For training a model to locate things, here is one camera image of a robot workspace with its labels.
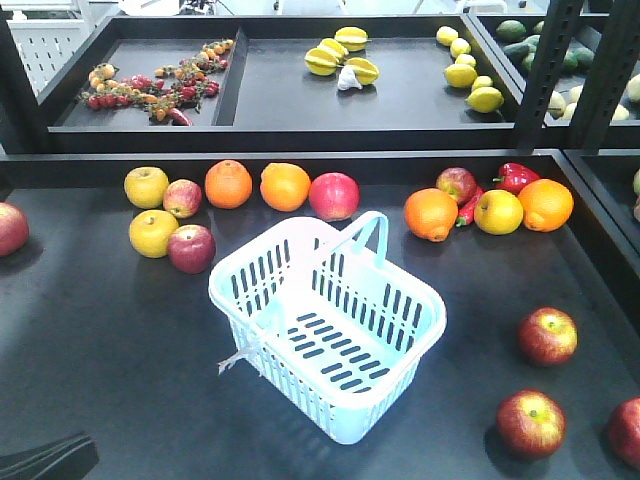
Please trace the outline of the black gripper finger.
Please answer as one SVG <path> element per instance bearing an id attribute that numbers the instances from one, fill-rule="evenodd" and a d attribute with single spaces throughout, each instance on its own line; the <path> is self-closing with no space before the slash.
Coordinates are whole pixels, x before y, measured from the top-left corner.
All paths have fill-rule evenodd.
<path id="1" fill-rule="evenodd" d="M 2 479 L 84 479 L 99 463 L 96 443 L 86 433 L 1 457 Z"/>

